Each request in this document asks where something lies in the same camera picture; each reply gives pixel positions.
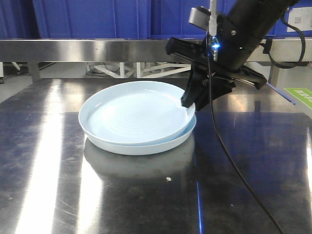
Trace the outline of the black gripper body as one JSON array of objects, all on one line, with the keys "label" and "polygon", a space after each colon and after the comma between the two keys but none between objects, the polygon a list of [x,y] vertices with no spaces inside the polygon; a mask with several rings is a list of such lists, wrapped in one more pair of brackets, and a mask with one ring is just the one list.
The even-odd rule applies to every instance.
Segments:
[{"label": "black gripper body", "polygon": [[191,71],[207,72],[207,104],[212,99],[232,92],[236,87],[235,80],[250,82],[256,89],[261,89],[267,82],[266,78],[257,71],[243,65],[237,71],[229,71],[222,68],[207,56],[207,42],[201,44],[171,37],[166,45],[166,53],[174,54],[191,62]]}]

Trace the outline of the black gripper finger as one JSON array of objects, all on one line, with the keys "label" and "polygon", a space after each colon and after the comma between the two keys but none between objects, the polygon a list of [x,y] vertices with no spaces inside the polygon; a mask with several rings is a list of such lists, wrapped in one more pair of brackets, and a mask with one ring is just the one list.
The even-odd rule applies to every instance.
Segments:
[{"label": "black gripper finger", "polygon": [[192,70],[184,94],[181,97],[181,105],[189,108],[195,104],[196,108],[204,108],[207,105],[207,72]]}]

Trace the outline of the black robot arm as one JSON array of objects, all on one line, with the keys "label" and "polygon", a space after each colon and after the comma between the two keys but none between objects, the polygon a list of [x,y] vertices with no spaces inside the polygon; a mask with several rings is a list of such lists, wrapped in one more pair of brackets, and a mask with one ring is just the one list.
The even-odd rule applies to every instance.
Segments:
[{"label": "black robot arm", "polygon": [[213,22],[211,9],[192,9],[191,23],[206,30],[202,43],[192,43],[171,37],[166,45],[168,55],[190,61],[191,71],[181,105],[195,105],[201,110],[211,100],[230,93],[235,80],[250,82],[261,89],[267,82],[259,72],[245,62],[261,45],[261,41],[277,20],[285,20],[288,7],[295,0],[238,0],[226,15],[216,17],[216,35],[209,29]]}]

